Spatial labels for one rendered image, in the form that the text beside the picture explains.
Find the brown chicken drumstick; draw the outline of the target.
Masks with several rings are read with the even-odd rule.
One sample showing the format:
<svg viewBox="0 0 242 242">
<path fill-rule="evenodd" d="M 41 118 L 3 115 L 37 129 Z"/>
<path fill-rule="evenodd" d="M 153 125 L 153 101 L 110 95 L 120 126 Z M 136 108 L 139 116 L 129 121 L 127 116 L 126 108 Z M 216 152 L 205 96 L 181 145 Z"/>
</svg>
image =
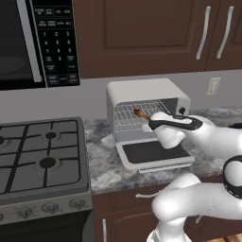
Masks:
<svg viewBox="0 0 242 242">
<path fill-rule="evenodd" d="M 140 109 L 134 109 L 133 110 L 134 114 L 139 116 L 139 117 L 143 117 L 145 118 L 146 120 L 150 120 L 150 117 L 148 115 L 146 115 L 142 110 Z"/>
</svg>

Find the toaster oven door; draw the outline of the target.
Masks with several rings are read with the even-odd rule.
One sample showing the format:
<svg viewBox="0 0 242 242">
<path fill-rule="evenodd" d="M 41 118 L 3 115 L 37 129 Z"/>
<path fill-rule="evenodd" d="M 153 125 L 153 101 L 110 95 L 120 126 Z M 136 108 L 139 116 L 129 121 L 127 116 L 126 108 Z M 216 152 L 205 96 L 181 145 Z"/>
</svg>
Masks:
<svg viewBox="0 0 242 242">
<path fill-rule="evenodd" d="M 127 170 L 138 170 L 173 164 L 193 163 L 192 157 L 181 145 L 165 149 L 156 138 L 119 142 L 116 149 Z"/>
</svg>

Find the white toaster oven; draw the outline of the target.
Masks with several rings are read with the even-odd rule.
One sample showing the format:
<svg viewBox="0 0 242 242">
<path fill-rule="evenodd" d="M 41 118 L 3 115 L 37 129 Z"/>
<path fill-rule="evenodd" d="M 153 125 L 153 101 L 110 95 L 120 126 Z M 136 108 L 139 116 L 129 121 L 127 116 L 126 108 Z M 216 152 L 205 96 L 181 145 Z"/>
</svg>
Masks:
<svg viewBox="0 0 242 242">
<path fill-rule="evenodd" d="M 114 108 L 120 103 L 162 100 L 171 115 L 189 114 L 191 99 L 169 78 L 111 81 L 106 88 L 107 117 L 116 142 L 154 138 L 153 132 L 143 129 L 133 131 L 114 131 L 114 119 L 124 119 L 114 115 Z M 179 113 L 181 107 L 185 113 Z"/>
</svg>

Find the brown base cupboard door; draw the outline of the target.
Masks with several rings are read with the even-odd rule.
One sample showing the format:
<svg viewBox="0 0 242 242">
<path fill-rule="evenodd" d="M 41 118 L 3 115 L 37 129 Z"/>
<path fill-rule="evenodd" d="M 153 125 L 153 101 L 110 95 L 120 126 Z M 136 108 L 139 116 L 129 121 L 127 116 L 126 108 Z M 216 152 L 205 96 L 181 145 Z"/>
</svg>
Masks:
<svg viewBox="0 0 242 242">
<path fill-rule="evenodd" d="M 158 219 L 148 209 L 94 216 L 96 242 L 103 242 L 102 219 L 107 221 L 107 242 L 147 242 Z"/>
</svg>

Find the black microwave oven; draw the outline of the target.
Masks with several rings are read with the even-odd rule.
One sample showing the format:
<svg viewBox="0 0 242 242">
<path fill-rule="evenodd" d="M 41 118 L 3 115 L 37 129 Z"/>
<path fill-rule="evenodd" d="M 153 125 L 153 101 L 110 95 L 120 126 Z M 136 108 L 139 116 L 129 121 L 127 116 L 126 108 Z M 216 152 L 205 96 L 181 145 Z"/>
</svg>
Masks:
<svg viewBox="0 0 242 242">
<path fill-rule="evenodd" d="M 26 0 L 42 77 L 35 82 L 16 0 L 0 0 L 0 91 L 80 84 L 73 0 Z"/>
</svg>

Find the brown drawer front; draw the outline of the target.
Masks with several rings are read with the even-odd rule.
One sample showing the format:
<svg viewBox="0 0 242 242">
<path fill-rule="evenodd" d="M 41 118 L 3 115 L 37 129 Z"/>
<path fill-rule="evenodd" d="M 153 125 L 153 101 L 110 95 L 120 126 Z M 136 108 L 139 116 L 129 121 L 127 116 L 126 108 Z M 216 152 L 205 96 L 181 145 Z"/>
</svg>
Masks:
<svg viewBox="0 0 242 242">
<path fill-rule="evenodd" d="M 148 207 L 152 202 L 152 198 L 137 198 L 136 195 L 152 195 L 165 187 L 166 183 L 93 195 L 94 214 L 101 216 L 129 209 Z"/>
</svg>

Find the grey gas stove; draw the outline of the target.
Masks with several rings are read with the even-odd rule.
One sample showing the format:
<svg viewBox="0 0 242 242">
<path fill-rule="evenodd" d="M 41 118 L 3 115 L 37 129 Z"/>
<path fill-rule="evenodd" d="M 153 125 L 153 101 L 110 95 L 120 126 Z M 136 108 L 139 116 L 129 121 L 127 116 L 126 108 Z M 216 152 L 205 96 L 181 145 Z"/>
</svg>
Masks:
<svg viewBox="0 0 242 242">
<path fill-rule="evenodd" d="M 84 199 L 81 209 L 69 202 Z M 55 203 L 55 214 L 43 206 Z M 29 208 L 28 218 L 17 212 Z M 82 119 L 0 124 L 0 242 L 95 242 Z"/>
</svg>

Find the white wall socket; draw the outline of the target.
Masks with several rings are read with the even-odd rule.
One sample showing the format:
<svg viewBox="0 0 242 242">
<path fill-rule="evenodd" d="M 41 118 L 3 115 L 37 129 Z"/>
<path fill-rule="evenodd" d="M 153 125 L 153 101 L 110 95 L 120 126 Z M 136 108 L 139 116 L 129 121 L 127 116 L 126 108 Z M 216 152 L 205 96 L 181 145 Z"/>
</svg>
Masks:
<svg viewBox="0 0 242 242">
<path fill-rule="evenodd" d="M 217 93 L 221 78 L 211 78 L 208 86 L 207 95 L 215 95 Z"/>
</svg>

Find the wide brown wall cupboard door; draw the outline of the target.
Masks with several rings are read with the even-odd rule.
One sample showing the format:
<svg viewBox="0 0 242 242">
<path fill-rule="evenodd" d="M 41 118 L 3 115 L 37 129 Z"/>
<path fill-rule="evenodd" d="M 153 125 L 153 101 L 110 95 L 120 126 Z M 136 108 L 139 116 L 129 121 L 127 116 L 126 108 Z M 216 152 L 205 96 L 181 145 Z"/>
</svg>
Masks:
<svg viewBox="0 0 242 242">
<path fill-rule="evenodd" d="M 202 72 L 220 0 L 73 0 L 82 78 Z M 204 11 L 211 6 L 200 60 Z"/>
</svg>

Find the narrow brown wall cupboard door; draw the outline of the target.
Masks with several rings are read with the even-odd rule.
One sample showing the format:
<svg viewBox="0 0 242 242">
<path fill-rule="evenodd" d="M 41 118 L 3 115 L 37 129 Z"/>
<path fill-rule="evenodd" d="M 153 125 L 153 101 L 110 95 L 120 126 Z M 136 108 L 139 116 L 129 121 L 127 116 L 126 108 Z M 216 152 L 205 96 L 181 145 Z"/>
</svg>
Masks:
<svg viewBox="0 0 242 242">
<path fill-rule="evenodd" d="M 227 22 L 227 11 L 230 6 L 234 6 L 230 34 L 221 59 L 218 60 L 216 53 L 222 43 Z M 242 0 L 221 0 L 205 70 L 240 69 L 242 69 Z"/>
</svg>

